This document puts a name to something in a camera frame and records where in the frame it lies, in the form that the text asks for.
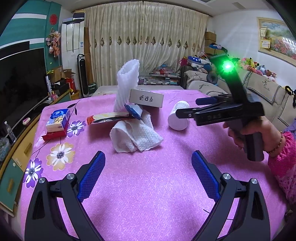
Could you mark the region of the white bamboo print box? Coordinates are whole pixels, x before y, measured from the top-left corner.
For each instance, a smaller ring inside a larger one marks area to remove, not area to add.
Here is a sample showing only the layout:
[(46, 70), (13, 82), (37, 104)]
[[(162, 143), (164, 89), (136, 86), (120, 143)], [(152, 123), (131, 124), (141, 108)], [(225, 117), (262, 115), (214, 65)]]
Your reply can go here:
[(153, 108), (162, 108), (163, 107), (164, 95), (161, 93), (131, 89), (129, 101), (133, 104), (150, 106)]

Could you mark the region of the white foam net sleeve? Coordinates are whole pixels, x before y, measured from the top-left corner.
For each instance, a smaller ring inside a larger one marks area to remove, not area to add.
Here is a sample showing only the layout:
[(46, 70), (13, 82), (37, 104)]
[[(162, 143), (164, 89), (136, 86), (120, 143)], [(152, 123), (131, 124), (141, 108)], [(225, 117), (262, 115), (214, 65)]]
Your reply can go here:
[(130, 97), (130, 90), (137, 87), (139, 75), (139, 60), (126, 62), (117, 73), (117, 94), (113, 111), (119, 112), (125, 108)]

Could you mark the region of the blue white powder sachet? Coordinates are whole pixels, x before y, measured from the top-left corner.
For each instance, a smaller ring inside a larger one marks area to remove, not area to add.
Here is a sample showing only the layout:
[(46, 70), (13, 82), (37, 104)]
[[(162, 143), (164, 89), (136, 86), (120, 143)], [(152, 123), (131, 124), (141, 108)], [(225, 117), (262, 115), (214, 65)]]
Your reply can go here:
[(139, 105), (132, 103), (125, 104), (125, 109), (133, 118), (136, 118), (137, 120), (142, 120), (143, 110)]

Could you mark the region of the beige sofa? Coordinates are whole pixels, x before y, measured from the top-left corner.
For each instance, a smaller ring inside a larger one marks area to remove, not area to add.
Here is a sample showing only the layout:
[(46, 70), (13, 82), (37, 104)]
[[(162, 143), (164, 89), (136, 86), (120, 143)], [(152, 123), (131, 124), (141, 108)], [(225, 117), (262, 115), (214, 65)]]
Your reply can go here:
[[(254, 99), (262, 103), (265, 116), (278, 130), (283, 131), (293, 124), (295, 120), (293, 97), (283, 87), (243, 69), (238, 70), (238, 74), (246, 92), (251, 93)], [(181, 86), (189, 90), (199, 90), (208, 96), (230, 92), (224, 79), (219, 77), (215, 85), (208, 82), (206, 77), (206, 73), (187, 70), (183, 74)]]

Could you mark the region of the red flat packet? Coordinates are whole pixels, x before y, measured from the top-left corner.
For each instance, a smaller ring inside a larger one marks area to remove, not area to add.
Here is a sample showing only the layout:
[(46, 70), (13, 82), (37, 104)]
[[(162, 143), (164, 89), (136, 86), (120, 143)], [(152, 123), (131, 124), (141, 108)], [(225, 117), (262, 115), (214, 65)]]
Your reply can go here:
[(61, 127), (61, 128), (48, 128), (47, 132), (41, 137), (44, 141), (53, 140), (56, 138), (63, 138), (66, 136), (67, 133), (67, 127)]

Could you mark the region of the crumpled white paper towel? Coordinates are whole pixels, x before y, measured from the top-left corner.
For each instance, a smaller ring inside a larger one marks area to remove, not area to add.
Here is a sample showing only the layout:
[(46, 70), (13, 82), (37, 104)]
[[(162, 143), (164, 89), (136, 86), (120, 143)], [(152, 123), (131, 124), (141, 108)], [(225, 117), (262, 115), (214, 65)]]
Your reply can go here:
[(144, 110), (142, 119), (121, 120), (110, 131), (114, 149), (118, 153), (148, 151), (164, 140), (152, 125), (151, 114)]

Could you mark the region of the pink floral tablecloth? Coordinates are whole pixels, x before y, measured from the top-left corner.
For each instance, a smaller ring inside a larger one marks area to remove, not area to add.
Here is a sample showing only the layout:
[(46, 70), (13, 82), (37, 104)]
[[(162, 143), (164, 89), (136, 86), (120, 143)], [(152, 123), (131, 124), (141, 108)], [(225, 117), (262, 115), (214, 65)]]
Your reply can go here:
[[(209, 199), (192, 167), (199, 150), (206, 160), (237, 180), (256, 178), (269, 213), (270, 232), (280, 227), (287, 202), (266, 161), (251, 162), (221, 124), (197, 126), (190, 120), (181, 131), (172, 130), (168, 116), (181, 100), (191, 106), (203, 94), (197, 90), (164, 91), (162, 108), (150, 108), (154, 130), (162, 143), (148, 151), (117, 153), (109, 133), (113, 123), (87, 125), (88, 116), (113, 110), (115, 95), (62, 102), (43, 109), (31, 159), (38, 177), (49, 181), (75, 173), (96, 152), (106, 156), (105, 167), (83, 206), (105, 240), (191, 240), (211, 211)], [(44, 141), (46, 123), (58, 109), (70, 110), (63, 138)]]

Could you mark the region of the blue tissue packet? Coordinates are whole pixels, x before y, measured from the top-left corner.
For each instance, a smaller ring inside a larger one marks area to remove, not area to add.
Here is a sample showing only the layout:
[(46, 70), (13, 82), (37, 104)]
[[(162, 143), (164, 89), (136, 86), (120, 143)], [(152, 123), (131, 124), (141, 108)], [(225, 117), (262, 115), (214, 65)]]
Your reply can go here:
[(70, 110), (67, 108), (55, 110), (46, 123), (47, 132), (59, 132), (66, 128), (70, 117)]

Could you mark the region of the red yellow snack wrapper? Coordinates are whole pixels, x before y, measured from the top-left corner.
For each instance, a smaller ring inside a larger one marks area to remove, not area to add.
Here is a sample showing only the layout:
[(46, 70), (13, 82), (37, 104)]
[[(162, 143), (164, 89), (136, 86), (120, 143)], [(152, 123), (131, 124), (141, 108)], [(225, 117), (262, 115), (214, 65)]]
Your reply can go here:
[(128, 112), (111, 112), (111, 113), (101, 113), (87, 117), (87, 125), (92, 123), (107, 123), (111, 121), (121, 121), (133, 118)]

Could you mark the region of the framed landscape painting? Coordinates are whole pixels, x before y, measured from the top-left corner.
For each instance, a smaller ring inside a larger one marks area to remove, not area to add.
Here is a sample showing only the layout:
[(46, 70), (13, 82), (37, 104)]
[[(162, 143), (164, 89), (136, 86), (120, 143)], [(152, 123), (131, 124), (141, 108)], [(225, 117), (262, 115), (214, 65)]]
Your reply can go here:
[(295, 66), (295, 38), (284, 21), (257, 17), (258, 51)]

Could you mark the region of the floral bed mattress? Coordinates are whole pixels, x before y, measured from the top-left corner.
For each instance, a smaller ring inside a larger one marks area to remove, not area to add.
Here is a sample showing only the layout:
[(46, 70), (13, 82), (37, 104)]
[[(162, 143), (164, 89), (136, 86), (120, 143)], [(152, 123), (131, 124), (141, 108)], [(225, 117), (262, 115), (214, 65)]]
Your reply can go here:
[[(175, 85), (138, 85), (136, 89), (144, 91), (159, 91), (159, 90), (184, 90), (181, 86)], [(101, 86), (92, 95), (92, 97), (116, 94), (117, 85)]]

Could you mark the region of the cream embroidered curtain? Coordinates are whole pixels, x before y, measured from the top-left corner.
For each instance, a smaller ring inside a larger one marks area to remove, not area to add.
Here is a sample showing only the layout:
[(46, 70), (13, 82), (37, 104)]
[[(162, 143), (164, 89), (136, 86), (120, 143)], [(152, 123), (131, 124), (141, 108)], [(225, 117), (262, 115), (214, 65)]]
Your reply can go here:
[(116, 74), (129, 60), (140, 73), (167, 64), (178, 69), (183, 57), (202, 51), (209, 16), (172, 4), (128, 1), (86, 8), (93, 80), (116, 85)]

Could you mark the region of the black tower fan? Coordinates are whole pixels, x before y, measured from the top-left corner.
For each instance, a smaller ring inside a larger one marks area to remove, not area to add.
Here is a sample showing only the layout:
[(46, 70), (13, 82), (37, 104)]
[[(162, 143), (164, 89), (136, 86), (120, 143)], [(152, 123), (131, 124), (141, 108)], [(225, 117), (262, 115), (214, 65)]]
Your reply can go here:
[(77, 55), (77, 67), (81, 95), (83, 98), (85, 98), (89, 96), (85, 55)]

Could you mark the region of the artificial flower decoration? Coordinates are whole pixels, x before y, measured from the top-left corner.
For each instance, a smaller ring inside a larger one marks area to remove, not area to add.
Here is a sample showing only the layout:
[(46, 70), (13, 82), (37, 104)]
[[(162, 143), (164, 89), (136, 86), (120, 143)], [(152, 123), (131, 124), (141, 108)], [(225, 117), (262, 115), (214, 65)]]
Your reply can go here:
[(49, 54), (53, 54), (55, 58), (60, 54), (60, 38), (61, 34), (52, 28), (50, 34), (45, 39), (49, 47)]

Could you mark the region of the white standing air conditioner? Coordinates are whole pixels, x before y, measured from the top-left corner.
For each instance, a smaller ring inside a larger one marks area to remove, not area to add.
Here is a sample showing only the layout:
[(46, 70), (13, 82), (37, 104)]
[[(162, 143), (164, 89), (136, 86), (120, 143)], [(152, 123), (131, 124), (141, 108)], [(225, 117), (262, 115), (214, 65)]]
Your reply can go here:
[(77, 56), (84, 54), (84, 18), (66, 19), (61, 25), (63, 69), (77, 73)]

